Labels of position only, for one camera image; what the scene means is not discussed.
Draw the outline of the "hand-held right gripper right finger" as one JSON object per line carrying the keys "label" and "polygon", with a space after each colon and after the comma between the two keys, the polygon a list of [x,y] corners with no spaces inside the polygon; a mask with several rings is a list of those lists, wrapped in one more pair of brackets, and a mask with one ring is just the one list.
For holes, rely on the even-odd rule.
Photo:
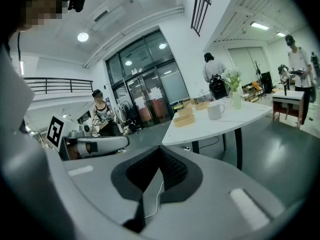
{"label": "hand-held right gripper right finger", "polygon": [[162,204],[141,235],[154,240],[233,240],[252,233],[230,192],[243,189],[271,220],[284,212],[281,201],[263,185],[218,160],[170,147],[197,164],[202,170],[202,183],[184,202]]}

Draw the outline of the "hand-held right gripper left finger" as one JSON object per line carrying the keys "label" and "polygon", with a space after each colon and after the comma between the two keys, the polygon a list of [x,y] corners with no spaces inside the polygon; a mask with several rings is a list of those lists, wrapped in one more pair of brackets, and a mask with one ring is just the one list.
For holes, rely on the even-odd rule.
{"label": "hand-held right gripper left finger", "polygon": [[79,190],[113,222],[123,225],[133,219],[138,202],[124,199],[114,187],[111,174],[118,164],[149,150],[146,146],[123,154],[64,161],[62,164]]}

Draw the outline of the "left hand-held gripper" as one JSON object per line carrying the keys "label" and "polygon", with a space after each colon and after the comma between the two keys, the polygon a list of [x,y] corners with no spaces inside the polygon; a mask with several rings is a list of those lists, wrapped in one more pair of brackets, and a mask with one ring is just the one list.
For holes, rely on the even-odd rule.
{"label": "left hand-held gripper", "polygon": [[89,126],[69,121],[55,114],[48,126],[46,139],[63,161],[75,159],[70,150],[76,146],[81,157],[99,157],[108,156],[130,144],[127,136],[91,137]]}

